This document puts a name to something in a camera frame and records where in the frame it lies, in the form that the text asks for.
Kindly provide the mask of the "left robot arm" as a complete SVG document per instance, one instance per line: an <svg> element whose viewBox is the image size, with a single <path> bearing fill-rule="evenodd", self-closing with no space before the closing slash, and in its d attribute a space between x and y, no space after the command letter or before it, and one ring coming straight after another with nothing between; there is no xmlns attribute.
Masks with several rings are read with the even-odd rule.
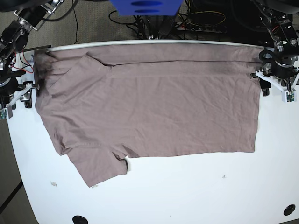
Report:
<svg viewBox="0 0 299 224"><path fill-rule="evenodd" d="M295 102L295 87L299 80L299 34L295 31L291 16L299 11L299 4L291 0L254 0L262 13L261 22L266 27L274 49L259 53L263 66L252 78L257 78L263 95L268 96L270 88L277 88L285 103Z"/></svg>

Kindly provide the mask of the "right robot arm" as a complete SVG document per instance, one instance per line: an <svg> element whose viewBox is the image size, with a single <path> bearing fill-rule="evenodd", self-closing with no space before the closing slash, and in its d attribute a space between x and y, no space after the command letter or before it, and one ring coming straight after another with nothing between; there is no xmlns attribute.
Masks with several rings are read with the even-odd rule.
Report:
<svg viewBox="0 0 299 224"><path fill-rule="evenodd" d="M17 78L26 74L24 68L15 68L16 54L28 43L30 32L38 30L58 7L62 0L2 0L1 12L14 11L17 19L0 35L0 108L9 106L13 94L22 91L26 84L18 84Z"/></svg>

